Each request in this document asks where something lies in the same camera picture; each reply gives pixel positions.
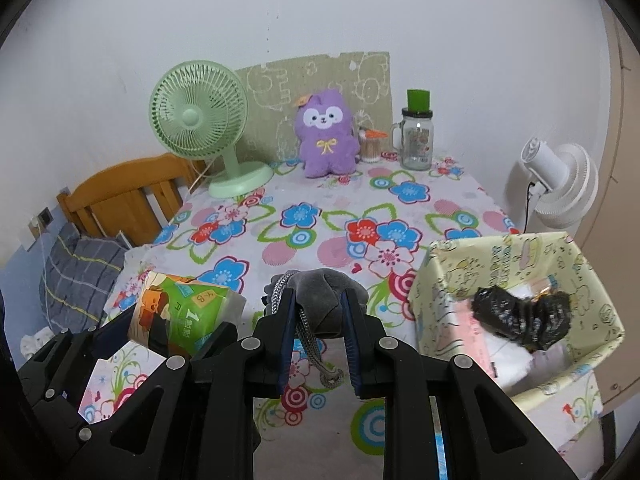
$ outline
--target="yellow storage bin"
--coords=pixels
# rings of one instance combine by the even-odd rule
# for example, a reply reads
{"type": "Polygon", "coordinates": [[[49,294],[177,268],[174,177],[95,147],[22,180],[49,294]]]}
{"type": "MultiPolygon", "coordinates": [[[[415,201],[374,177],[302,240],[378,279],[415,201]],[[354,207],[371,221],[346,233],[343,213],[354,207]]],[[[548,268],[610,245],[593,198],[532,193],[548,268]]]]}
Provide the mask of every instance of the yellow storage bin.
{"type": "Polygon", "coordinates": [[[570,295],[572,323],[565,340],[571,367],[551,381],[512,400],[529,411],[577,381],[606,359],[624,339],[613,304],[578,245],[563,232],[442,240],[430,245],[409,293],[421,354],[449,360],[465,353],[458,346],[436,355],[441,321],[451,302],[480,287],[509,288],[554,275],[559,290],[570,295]]]}

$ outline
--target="green fan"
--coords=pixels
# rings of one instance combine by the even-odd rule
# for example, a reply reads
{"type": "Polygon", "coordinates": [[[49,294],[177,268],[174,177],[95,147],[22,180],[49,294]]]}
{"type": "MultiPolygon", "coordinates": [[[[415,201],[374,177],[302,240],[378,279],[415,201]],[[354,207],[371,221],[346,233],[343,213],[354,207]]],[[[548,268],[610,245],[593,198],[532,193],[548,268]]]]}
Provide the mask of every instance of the green fan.
{"type": "Polygon", "coordinates": [[[225,171],[213,177],[213,198],[230,198],[266,184],[273,170],[263,162],[238,163],[236,142],[247,116],[246,93],[238,76],[212,61],[173,67],[154,88],[151,126],[162,145],[193,160],[222,155],[225,171]]]}

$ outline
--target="gray plaid cushion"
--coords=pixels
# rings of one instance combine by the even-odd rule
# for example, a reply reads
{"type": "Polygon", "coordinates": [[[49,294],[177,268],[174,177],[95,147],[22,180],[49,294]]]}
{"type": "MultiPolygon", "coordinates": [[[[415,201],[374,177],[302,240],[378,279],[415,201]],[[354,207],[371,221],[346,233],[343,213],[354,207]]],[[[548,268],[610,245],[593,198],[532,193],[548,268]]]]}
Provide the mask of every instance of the gray plaid cushion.
{"type": "Polygon", "coordinates": [[[98,325],[125,252],[114,238],[81,236],[71,223],[62,228],[40,280],[42,310],[54,332],[98,325]]]}

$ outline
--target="white fan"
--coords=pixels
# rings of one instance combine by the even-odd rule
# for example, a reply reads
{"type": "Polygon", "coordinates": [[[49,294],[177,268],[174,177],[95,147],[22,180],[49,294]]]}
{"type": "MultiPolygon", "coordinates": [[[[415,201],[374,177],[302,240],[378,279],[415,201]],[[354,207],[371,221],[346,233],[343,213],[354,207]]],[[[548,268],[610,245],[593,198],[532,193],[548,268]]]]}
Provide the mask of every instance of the white fan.
{"type": "Polygon", "coordinates": [[[598,168],[582,146],[563,144],[552,150],[532,137],[520,158],[538,180],[530,197],[540,197],[535,211],[545,226],[566,229],[587,214],[598,193],[598,168]]]}

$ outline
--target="yellow stripe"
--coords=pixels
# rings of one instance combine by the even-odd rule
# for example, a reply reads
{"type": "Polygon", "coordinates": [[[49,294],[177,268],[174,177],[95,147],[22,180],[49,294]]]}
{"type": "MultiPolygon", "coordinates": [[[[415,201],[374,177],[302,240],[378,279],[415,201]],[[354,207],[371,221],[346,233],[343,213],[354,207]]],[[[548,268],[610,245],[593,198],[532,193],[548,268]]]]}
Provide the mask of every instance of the yellow stripe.
{"type": "Polygon", "coordinates": [[[60,243],[65,248],[65,251],[67,252],[67,254],[69,256],[72,256],[73,258],[77,258],[78,260],[82,260],[84,262],[98,262],[100,264],[105,264],[106,266],[113,267],[116,270],[122,270],[121,267],[118,267],[116,265],[110,264],[109,262],[105,262],[104,260],[101,260],[100,258],[85,258],[84,256],[78,256],[77,254],[72,254],[71,251],[68,249],[68,247],[65,245],[65,241],[60,237],[60,235],[58,235],[58,240],[60,240],[60,243]]]}
{"type": "Polygon", "coordinates": [[[47,289],[47,292],[49,293],[49,295],[56,301],[59,301],[60,303],[62,303],[63,305],[68,306],[69,308],[71,308],[72,310],[75,310],[76,312],[80,312],[81,314],[84,314],[85,316],[87,316],[89,319],[93,319],[95,322],[99,322],[100,320],[95,317],[93,314],[89,314],[84,308],[80,308],[79,306],[73,306],[72,304],[67,303],[65,300],[63,300],[62,298],[59,298],[57,296],[55,296],[53,294],[53,292],[51,292],[49,290],[49,287],[47,286],[47,284],[44,284],[44,288],[47,289]]]}

